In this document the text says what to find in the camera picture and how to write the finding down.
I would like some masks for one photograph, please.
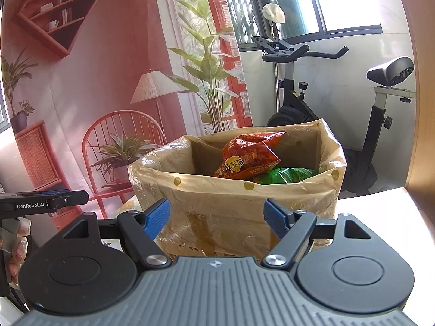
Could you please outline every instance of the red snack bag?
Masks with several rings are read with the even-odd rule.
[[[271,148],[286,132],[247,133],[237,136],[223,148],[223,163],[213,176],[244,180],[270,172],[280,159]]]

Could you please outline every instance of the chair backrest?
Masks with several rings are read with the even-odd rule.
[[[117,137],[140,136],[160,146],[167,144],[160,125],[143,112],[118,110],[99,118],[90,126],[82,142],[83,159],[94,194],[99,191],[94,174],[99,174],[99,181],[103,185],[111,183],[114,179],[111,170],[104,174],[103,168],[91,167],[104,157],[98,146],[113,143],[111,134]]]

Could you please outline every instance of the yellow logo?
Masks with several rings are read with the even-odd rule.
[[[240,169],[243,166],[243,160],[238,155],[234,155],[233,157],[228,158],[225,163],[223,164],[223,167],[225,170],[231,170],[233,172],[240,172]]]

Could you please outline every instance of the brown bag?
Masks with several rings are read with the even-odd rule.
[[[318,169],[300,183],[259,185],[216,178],[222,148],[243,133],[286,131],[274,148],[279,167]],[[265,199],[289,210],[305,209],[333,218],[346,162],[340,143],[324,120],[274,128],[247,127],[203,137],[183,136],[129,166],[130,180],[143,209],[158,199],[171,202],[169,223],[157,237],[168,254],[255,256],[275,243],[263,218]]]

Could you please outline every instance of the white lampshade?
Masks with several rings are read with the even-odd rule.
[[[142,102],[161,95],[180,92],[182,89],[160,71],[145,73],[141,76],[130,104]]]

